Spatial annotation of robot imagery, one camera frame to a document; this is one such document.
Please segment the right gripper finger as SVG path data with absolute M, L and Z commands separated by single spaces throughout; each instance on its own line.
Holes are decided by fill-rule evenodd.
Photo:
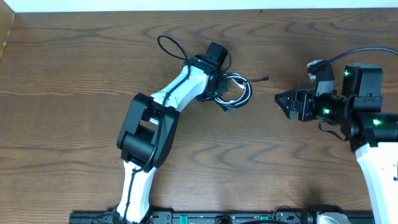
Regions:
M 286 98 L 286 100 L 295 100 L 298 92 L 299 92 L 299 90 L 289 90 L 289 91 L 285 91 L 285 92 L 276 94 L 275 100 L 281 101 L 283 98 Z
M 276 96 L 275 102 L 282 109 L 288 119 L 295 119 L 297 112 L 292 108 L 292 100 L 289 96 Z

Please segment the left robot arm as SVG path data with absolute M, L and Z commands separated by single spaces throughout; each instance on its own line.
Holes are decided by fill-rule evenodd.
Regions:
M 192 100 L 213 101 L 225 91 L 221 67 L 228 55 L 224 46 L 212 42 L 204 54 L 185 62 L 166 87 L 132 99 L 117 138 L 125 179 L 115 223 L 143 221 L 154 174 L 172 148 L 180 113 Z

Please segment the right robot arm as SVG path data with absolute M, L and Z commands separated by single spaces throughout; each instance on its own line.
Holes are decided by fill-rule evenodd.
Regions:
M 340 96 L 330 66 L 313 79 L 314 89 L 285 91 L 275 102 L 288 119 L 339 126 L 363 172 L 375 223 L 397 223 L 397 115 L 381 111 L 382 68 L 347 64 Z

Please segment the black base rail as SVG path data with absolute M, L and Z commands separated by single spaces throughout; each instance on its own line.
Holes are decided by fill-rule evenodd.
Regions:
M 143 224 L 217 224 L 246 223 L 258 220 L 270 220 L 272 223 L 302 223 L 302 214 L 278 211 L 275 215 L 267 213 L 176 213 L 170 211 L 149 212 L 141 221 Z M 122 223 L 113 212 L 71 213 L 68 224 Z

